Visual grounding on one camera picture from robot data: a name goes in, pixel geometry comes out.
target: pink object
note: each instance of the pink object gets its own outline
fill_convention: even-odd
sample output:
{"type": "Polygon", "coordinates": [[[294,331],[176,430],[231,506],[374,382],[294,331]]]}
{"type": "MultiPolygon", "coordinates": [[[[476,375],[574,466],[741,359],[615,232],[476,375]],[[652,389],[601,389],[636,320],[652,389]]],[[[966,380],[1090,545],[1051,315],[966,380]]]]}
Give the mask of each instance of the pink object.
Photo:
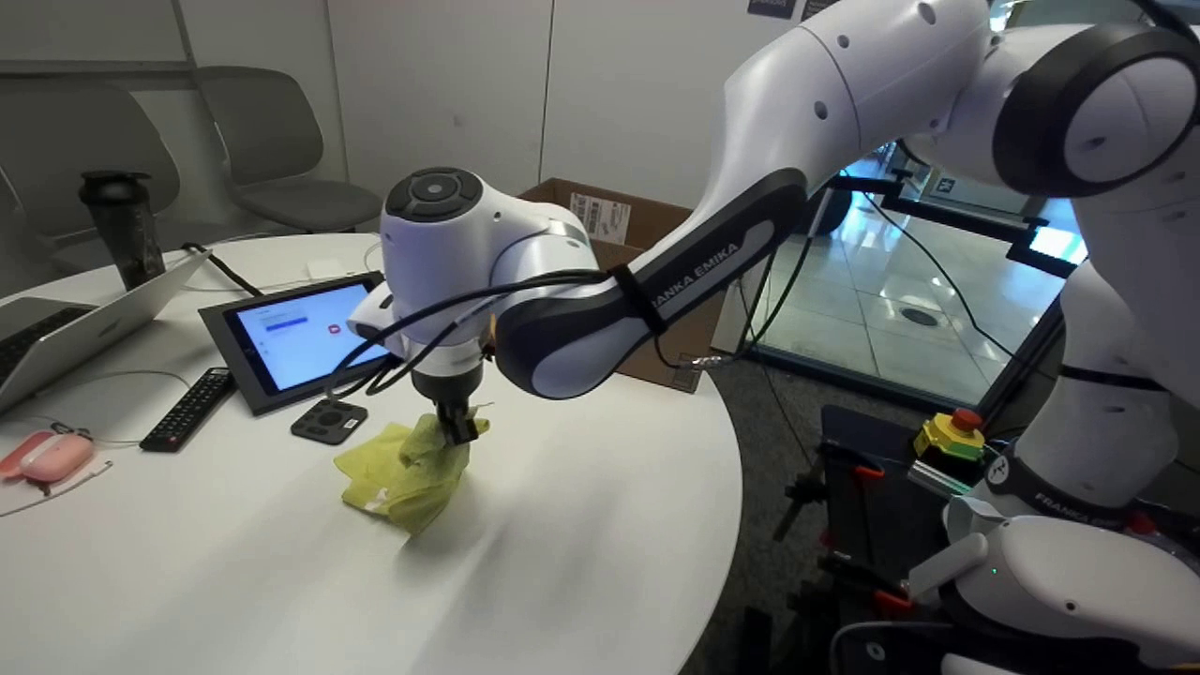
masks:
{"type": "Polygon", "coordinates": [[[34,430],[0,459],[0,480],[59,482],[75,477],[92,452],[96,449],[85,434],[34,430]]]}

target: black cable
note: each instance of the black cable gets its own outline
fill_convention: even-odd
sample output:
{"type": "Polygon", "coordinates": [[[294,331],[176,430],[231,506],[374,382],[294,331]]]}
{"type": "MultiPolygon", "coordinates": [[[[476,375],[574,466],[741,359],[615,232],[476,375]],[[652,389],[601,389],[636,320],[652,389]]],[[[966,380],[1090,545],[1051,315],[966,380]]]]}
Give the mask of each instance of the black cable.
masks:
{"type": "Polygon", "coordinates": [[[662,354],[662,336],[660,336],[660,332],[652,336],[652,354],[660,356],[660,364],[662,364],[662,367],[671,367],[671,370],[687,370],[687,364],[682,364],[682,359],[671,359],[671,356],[662,354]]]}
{"type": "Polygon", "coordinates": [[[882,209],[875,197],[867,197],[867,202],[869,202],[869,209],[875,209],[877,219],[886,219],[907,244],[916,244],[916,247],[930,260],[930,266],[946,279],[946,285],[950,285],[952,296],[961,299],[971,331],[974,331],[981,340],[989,340],[995,349],[1000,349],[1009,359],[1015,359],[1015,354],[1011,354],[1004,340],[996,340],[996,336],[977,322],[971,299],[966,299],[962,290],[952,282],[952,272],[942,266],[942,260],[939,260],[916,232],[907,232],[887,209],[882,209]]]}
{"type": "Polygon", "coordinates": [[[261,296],[259,285],[252,285],[246,279],[239,279],[239,272],[236,272],[221,255],[212,255],[207,244],[182,240],[179,247],[190,251],[190,255],[211,260],[211,262],[212,262],[236,290],[244,290],[246,296],[261,296]]]}
{"type": "Polygon", "coordinates": [[[814,251],[814,240],[819,240],[819,235],[805,235],[805,240],[801,240],[800,260],[796,260],[796,266],[792,266],[792,272],[789,272],[789,282],[785,282],[785,291],[779,291],[776,309],[765,315],[765,322],[762,322],[756,332],[747,340],[747,349],[754,349],[754,344],[772,331],[772,322],[779,320],[779,311],[785,311],[785,304],[789,304],[789,296],[792,296],[792,290],[796,290],[796,282],[800,282],[800,271],[801,271],[801,262],[805,262],[809,251],[814,251]]]}
{"type": "Polygon", "coordinates": [[[792,434],[792,444],[801,449],[805,466],[809,466],[809,477],[821,467],[821,459],[800,439],[800,430],[792,426],[792,416],[789,416],[789,406],[785,406],[785,395],[776,389],[776,380],[770,367],[762,367],[762,380],[765,380],[765,389],[772,395],[779,416],[785,416],[785,426],[792,434]]]}
{"type": "Polygon", "coordinates": [[[360,382],[351,382],[351,389],[337,389],[337,380],[349,364],[356,364],[372,344],[382,344],[387,336],[394,336],[397,331],[414,326],[414,322],[425,322],[439,311],[451,311],[457,304],[471,304],[471,299],[491,299],[491,296],[510,296],[510,291],[524,291],[524,290],[544,290],[544,285],[596,285],[605,282],[606,272],[596,272],[596,271],[560,271],[560,272],[541,272],[541,279],[524,279],[524,282],[515,282],[515,285],[491,285],[491,290],[476,290],[476,291],[460,291],[460,296],[451,296],[451,299],[439,299],[439,304],[429,304],[425,311],[414,311],[406,320],[394,320],[387,331],[372,332],[367,340],[360,340],[356,349],[349,349],[342,356],[342,364],[332,367],[330,382],[325,382],[325,396],[349,396],[351,389],[360,389],[360,382]]]}
{"type": "Polygon", "coordinates": [[[406,359],[391,380],[387,370],[380,370],[367,386],[367,396],[391,389],[394,382],[410,380],[451,332],[457,331],[457,322],[447,322],[441,332],[435,332],[414,359],[406,359]]]}

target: black remote control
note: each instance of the black remote control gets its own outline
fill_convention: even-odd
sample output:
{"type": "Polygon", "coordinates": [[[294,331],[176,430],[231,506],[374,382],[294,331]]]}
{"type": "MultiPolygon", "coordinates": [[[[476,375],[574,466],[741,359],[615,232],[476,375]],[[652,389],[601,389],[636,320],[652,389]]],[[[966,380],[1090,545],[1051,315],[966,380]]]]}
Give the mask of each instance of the black remote control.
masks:
{"type": "Polygon", "coordinates": [[[176,452],[195,426],[236,389],[229,367],[211,367],[144,439],[146,452],[176,452]]]}

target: white round table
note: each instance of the white round table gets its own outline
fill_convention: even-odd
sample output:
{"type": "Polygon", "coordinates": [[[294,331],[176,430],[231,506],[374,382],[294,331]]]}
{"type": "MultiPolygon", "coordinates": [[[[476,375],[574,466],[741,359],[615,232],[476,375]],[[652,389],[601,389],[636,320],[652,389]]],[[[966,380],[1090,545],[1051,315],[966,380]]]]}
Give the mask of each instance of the white round table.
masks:
{"type": "MultiPolygon", "coordinates": [[[[286,290],[380,266],[374,235],[221,244],[244,279],[286,290]]],[[[40,296],[100,299],[114,271],[40,296]]],[[[159,326],[0,416],[96,434],[110,471],[0,521],[2,671],[680,671],[730,570],[737,446],[716,386],[676,395],[615,375],[579,400],[536,400],[499,370],[476,400],[491,430],[441,521],[410,540],[342,506],[332,452],[290,434],[307,407],[226,400],[182,452],[135,444],[217,354],[195,309],[236,299],[199,271],[159,326]]],[[[410,382],[360,396],[414,422],[410,382]]],[[[0,487],[0,510],[39,497],[0,487]]]]}

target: white robot link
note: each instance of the white robot link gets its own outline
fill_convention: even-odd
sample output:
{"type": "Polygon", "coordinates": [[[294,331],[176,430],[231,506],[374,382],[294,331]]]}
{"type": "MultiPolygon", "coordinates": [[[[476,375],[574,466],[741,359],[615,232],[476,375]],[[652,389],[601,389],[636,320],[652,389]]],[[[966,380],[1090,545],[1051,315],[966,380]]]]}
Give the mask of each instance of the white robot link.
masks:
{"type": "MultiPolygon", "coordinates": [[[[1126,22],[1000,36],[981,0],[886,6],[839,0],[726,79],[710,187],[652,251],[605,282],[441,311],[391,344],[429,354],[415,386],[447,430],[470,439],[460,419],[491,320],[510,382],[579,396],[772,251],[805,197],[882,141],[904,140],[955,177],[1077,197],[1090,266],[1065,290],[1060,380],[1011,461],[962,497],[966,510],[946,514],[952,545],[916,565],[907,590],[930,602],[952,594],[1015,634],[1116,636],[1144,662],[1196,662],[1196,570],[1112,521],[1177,459],[1169,395],[1200,406],[1200,46],[1150,0],[1129,2],[1126,22]]],[[[394,304],[380,290],[364,322],[552,271],[596,271],[574,212],[457,169],[394,187],[382,255],[394,304]]]]}

